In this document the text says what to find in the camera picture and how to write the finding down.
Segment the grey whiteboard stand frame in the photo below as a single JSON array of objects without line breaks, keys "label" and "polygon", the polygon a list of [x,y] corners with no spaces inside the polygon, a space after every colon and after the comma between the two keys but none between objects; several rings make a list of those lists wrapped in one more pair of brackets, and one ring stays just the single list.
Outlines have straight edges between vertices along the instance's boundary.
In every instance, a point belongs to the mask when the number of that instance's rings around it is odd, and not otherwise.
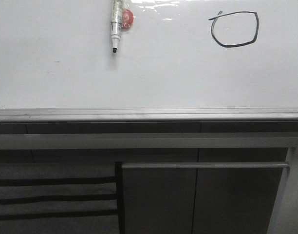
[{"label": "grey whiteboard stand frame", "polygon": [[0,150],[291,148],[290,171],[283,177],[271,234],[298,230],[298,132],[0,134]]}]

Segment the white whiteboard marker pen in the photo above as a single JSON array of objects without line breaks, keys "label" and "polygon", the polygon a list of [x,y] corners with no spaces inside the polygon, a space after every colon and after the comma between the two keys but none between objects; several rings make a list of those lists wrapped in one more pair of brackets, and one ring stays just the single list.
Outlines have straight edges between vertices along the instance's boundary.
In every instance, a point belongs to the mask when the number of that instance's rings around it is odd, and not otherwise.
[{"label": "white whiteboard marker pen", "polygon": [[123,1],[113,0],[111,18],[112,52],[116,53],[121,39],[123,23]]}]

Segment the white whiteboard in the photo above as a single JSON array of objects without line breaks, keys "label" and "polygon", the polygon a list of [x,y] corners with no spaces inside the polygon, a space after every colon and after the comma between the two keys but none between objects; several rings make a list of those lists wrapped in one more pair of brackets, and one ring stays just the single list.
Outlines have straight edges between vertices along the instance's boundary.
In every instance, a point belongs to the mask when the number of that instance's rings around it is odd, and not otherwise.
[{"label": "white whiteboard", "polygon": [[298,0],[0,0],[0,122],[298,120]]}]

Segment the black slatted chair back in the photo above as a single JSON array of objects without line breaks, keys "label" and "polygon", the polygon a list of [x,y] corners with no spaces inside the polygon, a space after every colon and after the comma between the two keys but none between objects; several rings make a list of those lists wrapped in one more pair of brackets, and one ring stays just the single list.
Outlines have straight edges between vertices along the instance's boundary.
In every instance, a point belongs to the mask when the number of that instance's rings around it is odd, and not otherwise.
[{"label": "black slatted chair back", "polygon": [[0,164],[0,234],[123,234],[122,166]]}]

